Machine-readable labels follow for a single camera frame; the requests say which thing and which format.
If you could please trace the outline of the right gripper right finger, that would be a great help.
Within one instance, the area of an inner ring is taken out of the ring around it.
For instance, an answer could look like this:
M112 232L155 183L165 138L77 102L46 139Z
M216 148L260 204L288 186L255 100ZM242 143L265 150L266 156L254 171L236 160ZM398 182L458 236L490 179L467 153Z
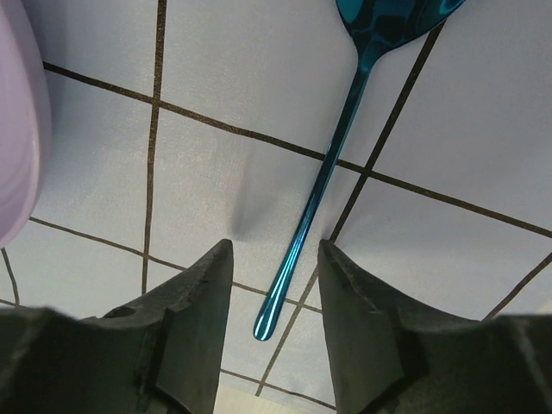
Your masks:
M548 413L551 318L435 309L323 240L323 327L340 413Z

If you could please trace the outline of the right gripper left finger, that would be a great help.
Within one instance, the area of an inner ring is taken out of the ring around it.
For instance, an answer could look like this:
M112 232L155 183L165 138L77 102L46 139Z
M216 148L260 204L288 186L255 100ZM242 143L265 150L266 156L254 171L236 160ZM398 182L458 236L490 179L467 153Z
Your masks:
M2 412L213 412L232 281L223 239L104 317L2 310Z

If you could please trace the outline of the blue checkered cloth placemat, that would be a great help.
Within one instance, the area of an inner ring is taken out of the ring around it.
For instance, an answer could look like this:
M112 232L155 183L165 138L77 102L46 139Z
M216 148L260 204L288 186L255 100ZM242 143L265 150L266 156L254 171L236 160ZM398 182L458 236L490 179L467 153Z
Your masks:
M551 4L468 1L374 67L268 342L252 330L354 76L332 1L27 1L53 112L1 306L102 316L223 238L221 380L335 400L317 245L472 319L551 310Z

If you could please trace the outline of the purple plastic plate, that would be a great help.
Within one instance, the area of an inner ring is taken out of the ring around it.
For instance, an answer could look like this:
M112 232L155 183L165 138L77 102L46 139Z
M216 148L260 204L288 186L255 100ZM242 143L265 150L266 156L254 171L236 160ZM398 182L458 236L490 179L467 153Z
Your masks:
M44 183L52 111L35 34L21 1L1 2L1 246L30 218Z

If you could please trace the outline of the blue metallic spoon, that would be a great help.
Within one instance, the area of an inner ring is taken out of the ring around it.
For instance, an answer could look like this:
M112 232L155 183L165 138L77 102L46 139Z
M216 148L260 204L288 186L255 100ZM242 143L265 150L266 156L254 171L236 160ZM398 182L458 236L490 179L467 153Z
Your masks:
M269 340L277 326L299 256L377 60L436 28L462 0L337 0L342 24L357 52L357 66L342 113L310 196L253 327L253 337Z

